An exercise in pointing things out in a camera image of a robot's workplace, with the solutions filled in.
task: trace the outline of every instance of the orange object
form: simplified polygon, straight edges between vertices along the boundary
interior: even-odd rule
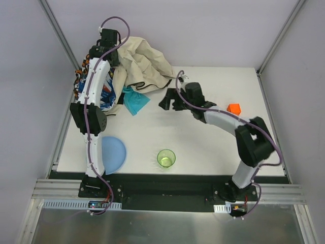
[[[235,115],[239,115],[242,110],[240,109],[239,103],[230,103],[228,105],[227,111]]]

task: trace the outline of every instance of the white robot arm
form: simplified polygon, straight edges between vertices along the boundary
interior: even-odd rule
[[[86,96],[86,88],[88,87],[89,80],[90,80],[90,73],[93,72],[93,68],[98,61],[98,58],[92,58],[89,61],[89,75],[87,76],[86,83],[85,83],[85,89],[83,90],[80,98],[78,99],[79,104],[83,107],[85,104],[85,96]],[[87,104],[88,105],[94,105],[96,107],[100,107],[100,98],[101,93],[104,85],[104,81],[106,79],[106,76],[110,70],[111,66],[107,60],[100,61],[99,65],[96,68],[96,72],[93,75],[92,83],[89,88],[89,95]],[[92,170],[90,163],[89,163],[89,156],[91,155],[91,160],[93,162],[93,166],[96,170],[96,172],[99,175],[104,174],[104,165],[103,165],[103,159],[102,159],[102,133],[99,132],[97,135],[90,134],[91,137],[91,143],[90,143],[90,150],[88,151],[88,135],[87,133],[83,134],[84,140],[85,140],[85,148],[86,148],[86,160],[87,160],[87,170],[86,175],[89,177],[96,177],[95,172]]]
[[[270,141],[260,131],[241,121],[247,121],[250,124],[254,124],[270,136],[268,128],[260,117],[255,117],[253,119],[241,117],[240,121],[236,117],[222,113],[222,111],[224,111],[222,108],[212,102],[205,101],[199,83],[186,83],[183,82],[183,78],[180,78],[180,81],[182,82],[180,94],[188,103],[185,103],[181,99],[176,89],[168,88],[166,96],[159,103],[159,106],[164,110],[169,110],[170,101],[174,100],[174,110],[188,109],[192,112],[194,118],[206,124],[217,126],[235,136],[241,162],[239,163],[236,173],[228,182],[228,185],[226,185],[224,189],[218,190],[218,196],[221,199],[235,202],[236,196],[250,186],[259,164],[267,159],[274,151],[274,147]],[[195,109],[193,106],[189,106],[189,104],[197,108],[209,109],[210,111]]]

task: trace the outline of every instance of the white wall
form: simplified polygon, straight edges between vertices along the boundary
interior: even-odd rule
[[[74,71],[36,0],[0,3],[0,243],[14,243],[44,177]]]
[[[259,68],[297,0],[48,0],[78,62],[117,15],[175,66]],[[122,36],[126,28],[119,20]]]
[[[325,243],[325,1],[307,1],[262,82],[286,164]]]

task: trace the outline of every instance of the clear plastic cup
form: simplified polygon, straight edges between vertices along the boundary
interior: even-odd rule
[[[164,168],[171,167],[175,163],[175,160],[176,156],[174,152],[169,149],[163,149],[157,155],[158,163]]]

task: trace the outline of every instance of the white table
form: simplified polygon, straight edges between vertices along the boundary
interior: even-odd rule
[[[263,118],[274,138],[255,69],[175,67],[175,71],[180,69],[192,81],[201,84],[207,101],[222,108],[227,108],[229,103],[239,103],[241,116]],[[121,139],[127,150],[125,164],[118,173],[234,174],[240,162],[235,137],[194,119],[188,110],[164,111],[158,103],[165,94],[166,89],[146,94],[151,101],[135,116],[123,106],[116,116],[108,117],[103,136]],[[161,168],[156,159],[164,148],[176,155],[176,162],[169,169]],[[71,119],[57,171],[85,172],[85,154],[82,134]],[[268,163],[278,161],[275,152],[267,160]],[[258,174],[283,176],[284,172],[281,166],[263,167]]]

